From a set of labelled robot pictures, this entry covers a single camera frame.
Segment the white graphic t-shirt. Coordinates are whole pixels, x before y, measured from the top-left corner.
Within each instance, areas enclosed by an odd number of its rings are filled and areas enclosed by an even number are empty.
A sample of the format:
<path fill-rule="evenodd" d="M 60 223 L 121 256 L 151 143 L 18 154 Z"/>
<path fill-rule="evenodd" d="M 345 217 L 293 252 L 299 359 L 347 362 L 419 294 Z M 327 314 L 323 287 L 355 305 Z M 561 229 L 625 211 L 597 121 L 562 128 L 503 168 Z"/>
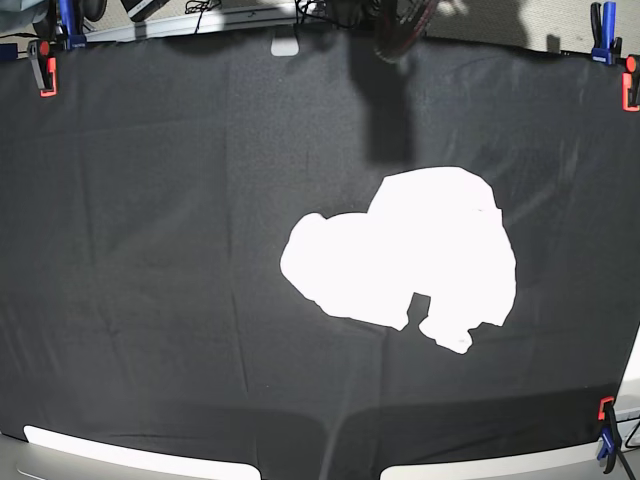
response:
<path fill-rule="evenodd" d="M 327 315 L 401 331 L 414 295 L 420 332 L 466 353 L 471 330 L 502 326 L 516 297 L 516 258 L 492 187 L 460 167 L 385 177 L 364 213 L 302 217 L 280 269 Z"/>

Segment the black table cloth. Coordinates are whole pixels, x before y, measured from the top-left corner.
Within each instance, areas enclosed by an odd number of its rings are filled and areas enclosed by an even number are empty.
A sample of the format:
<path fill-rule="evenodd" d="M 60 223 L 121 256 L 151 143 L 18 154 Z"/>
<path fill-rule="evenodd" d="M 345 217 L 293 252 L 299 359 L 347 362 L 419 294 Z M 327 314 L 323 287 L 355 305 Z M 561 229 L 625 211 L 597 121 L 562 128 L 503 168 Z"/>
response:
<path fill-rule="evenodd" d="M 594 441 L 639 328 L 639 118 L 580 57 L 262 30 L 66 52 L 40 96 L 1 66 L 1 429 L 373 479 Z M 305 214 L 462 167 L 517 267 L 464 355 L 331 318 L 282 276 Z"/>

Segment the blue clamp far left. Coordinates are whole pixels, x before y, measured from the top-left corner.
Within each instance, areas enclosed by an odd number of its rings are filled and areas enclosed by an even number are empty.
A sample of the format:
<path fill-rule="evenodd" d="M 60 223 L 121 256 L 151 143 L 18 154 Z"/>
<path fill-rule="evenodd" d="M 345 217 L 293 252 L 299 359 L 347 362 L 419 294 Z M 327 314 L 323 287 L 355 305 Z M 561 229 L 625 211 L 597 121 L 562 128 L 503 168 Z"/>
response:
<path fill-rule="evenodd" d="M 84 15 L 82 2 L 77 0 L 57 0 L 56 7 L 56 39 L 65 50 L 85 48 L 87 41 L 82 30 Z"/>

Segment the red black clamp far left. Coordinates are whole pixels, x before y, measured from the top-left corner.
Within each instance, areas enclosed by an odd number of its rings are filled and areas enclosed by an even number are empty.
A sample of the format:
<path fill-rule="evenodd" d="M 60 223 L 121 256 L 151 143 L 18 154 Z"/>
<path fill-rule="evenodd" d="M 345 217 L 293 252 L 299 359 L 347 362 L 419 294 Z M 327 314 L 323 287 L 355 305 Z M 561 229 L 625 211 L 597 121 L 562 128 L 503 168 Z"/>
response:
<path fill-rule="evenodd" d="M 27 46 L 34 78 L 41 98 L 57 94 L 57 63 L 49 42 L 31 40 Z"/>

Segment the red black clamp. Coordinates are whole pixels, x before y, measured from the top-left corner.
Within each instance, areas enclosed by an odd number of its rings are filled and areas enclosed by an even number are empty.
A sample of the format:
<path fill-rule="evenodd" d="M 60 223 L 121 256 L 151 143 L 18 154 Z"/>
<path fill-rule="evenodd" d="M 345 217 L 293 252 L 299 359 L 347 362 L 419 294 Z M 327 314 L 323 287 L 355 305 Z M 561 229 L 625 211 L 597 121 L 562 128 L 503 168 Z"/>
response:
<path fill-rule="evenodd" d="M 622 75 L 622 107 L 624 111 L 639 111 L 639 56 L 629 55 L 625 59 Z"/>
<path fill-rule="evenodd" d="M 41 98 L 57 94 L 57 63 L 49 42 L 31 40 L 27 46 L 34 78 Z"/>

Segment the blue clamp far right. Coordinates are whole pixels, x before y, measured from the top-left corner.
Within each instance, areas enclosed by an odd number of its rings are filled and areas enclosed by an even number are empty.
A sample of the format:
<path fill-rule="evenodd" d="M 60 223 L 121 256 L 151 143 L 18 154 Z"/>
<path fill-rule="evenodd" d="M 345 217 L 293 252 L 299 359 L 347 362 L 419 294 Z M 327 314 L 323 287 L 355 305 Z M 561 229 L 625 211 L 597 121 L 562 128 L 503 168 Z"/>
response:
<path fill-rule="evenodd" d="M 591 50 L 592 59 L 606 65 L 616 64 L 622 46 L 622 39 L 615 35 L 616 3 L 614 1 L 593 2 L 590 5 L 590 22 L 594 40 Z"/>

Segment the red black clamp far right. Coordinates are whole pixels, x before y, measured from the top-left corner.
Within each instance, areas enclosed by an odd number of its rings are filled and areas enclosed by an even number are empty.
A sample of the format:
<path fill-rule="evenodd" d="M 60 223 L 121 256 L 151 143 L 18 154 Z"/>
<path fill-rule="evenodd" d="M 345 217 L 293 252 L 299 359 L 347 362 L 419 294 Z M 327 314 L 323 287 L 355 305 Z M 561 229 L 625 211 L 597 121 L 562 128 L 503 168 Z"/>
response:
<path fill-rule="evenodd" d="M 639 56 L 629 55 L 625 59 L 622 75 L 622 107 L 624 111 L 639 111 Z"/>

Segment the red blue clamp near right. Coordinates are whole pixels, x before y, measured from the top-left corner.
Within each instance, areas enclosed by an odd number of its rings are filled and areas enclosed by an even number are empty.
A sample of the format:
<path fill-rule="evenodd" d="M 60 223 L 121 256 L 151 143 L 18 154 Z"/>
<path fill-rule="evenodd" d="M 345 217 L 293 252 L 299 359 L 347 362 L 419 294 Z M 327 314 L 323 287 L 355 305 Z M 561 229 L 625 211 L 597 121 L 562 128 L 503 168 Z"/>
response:
<path fill-rule="evenodd" d="M 596 459 L 604 466 L 604 474 L 610 474 L 614 470 L 621 444 L 614 404 L 613 396 L 604 397 L 600 400 L 598 410 L 601 446 Z"/>

